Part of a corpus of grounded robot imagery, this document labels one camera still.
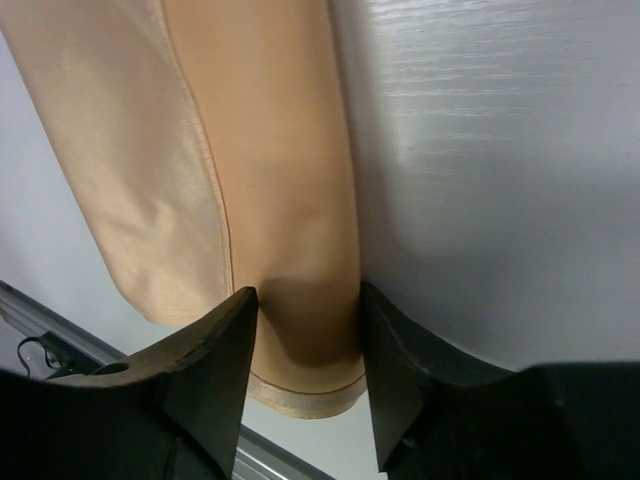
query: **black cable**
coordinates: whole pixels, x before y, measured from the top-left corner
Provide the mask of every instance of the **black cable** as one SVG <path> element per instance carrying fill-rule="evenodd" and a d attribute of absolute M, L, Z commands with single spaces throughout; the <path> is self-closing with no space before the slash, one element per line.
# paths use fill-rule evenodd
<path fill-rule="evenodd" d="M 56 358 L 56 356 L 54 354 L 52 354 L 51 352 L 49 352 L 49 349 L 47 348 L 47 346 L 42 342 L 42 340 L 40 339 L 40 337 L 27 337 L 24 340 L 22 340 L 19 344 L 18 344 L 18 348 L 16 350 L 16 353 L 18 354 L 18 360 L 20 360 L 20 363 L 22 364 L 22 366 L 24 367 L 24 369 L 27 371 L 27 378 L 31 377 L 31 367 L 29 367 L 29 364 L 26 362 L 26 360 L 24 359 L 24 357 L 22 356 L 22 352 L 20 352 L 20 349 L 22 348 L 23 345 L 26 345 L 27 343 L 37 343 L 38 345 L 40 345 L 43 349 L 44 349 L 44 362 L 47 364 L 47 367 L 51 368 L 51 369 L 56 369 L 59 367 L 55 367 L 52 363 L 51 363 L 51 359 L 49 358 L 49 355 L 51 355 L 54 359 L 54 361 L 58 364 L 60 364 L 60 362 L 58 361 L 58 359 Z"/>

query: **wire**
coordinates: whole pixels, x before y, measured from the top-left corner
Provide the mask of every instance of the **wire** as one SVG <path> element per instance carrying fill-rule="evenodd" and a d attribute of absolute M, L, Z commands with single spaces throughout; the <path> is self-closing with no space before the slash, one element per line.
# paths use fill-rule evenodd
<path fill-rule="evenodd" d="M 27 378 L 31 377 L 31 367 L 29 367 L 29 364 L 26 362 L 26 360 L 22 356 L 22 352 L 20 351 L 22 346 L 26 345 L 27 343 L 37 343 L 38 345 L 40 345 L 44 349 L 44 362 L 47 364 L 47 367 L 49 367 L 51 369 L 54 369 L 54 370 L 57 369 L 57 368 L 60 368 L 60 367 L 56 367 L 56 366 L 53 365 L 53 363 L 51 361 L 51 358 L 53 358 L 53 361 L 55 363 L 57 363 L 58 365 L 60 365 L 60 362 L 58 361 L 56 356 L 49 351 L 49 349 L 42 342 L 40 337 L 27 337 L 24 340 L 20 341 L 20 343 L 18 344 L 18 348 L 16 350 L 16 353 L 18 354 L 18 360 L 20 360 L 20 363 L 22 364 L 24 369 L 27 371 Z"/>

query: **fabric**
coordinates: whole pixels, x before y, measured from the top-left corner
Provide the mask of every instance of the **fabric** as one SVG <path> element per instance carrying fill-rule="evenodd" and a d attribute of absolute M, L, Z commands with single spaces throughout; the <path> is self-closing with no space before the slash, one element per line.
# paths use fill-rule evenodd
<path fill-rule="evenodd" d="M 3 0 L 0 26 L 116 286 L 150 321 L 255 285 L 250 395 L 364 391 L 350 149 L 325 1 Z"/>

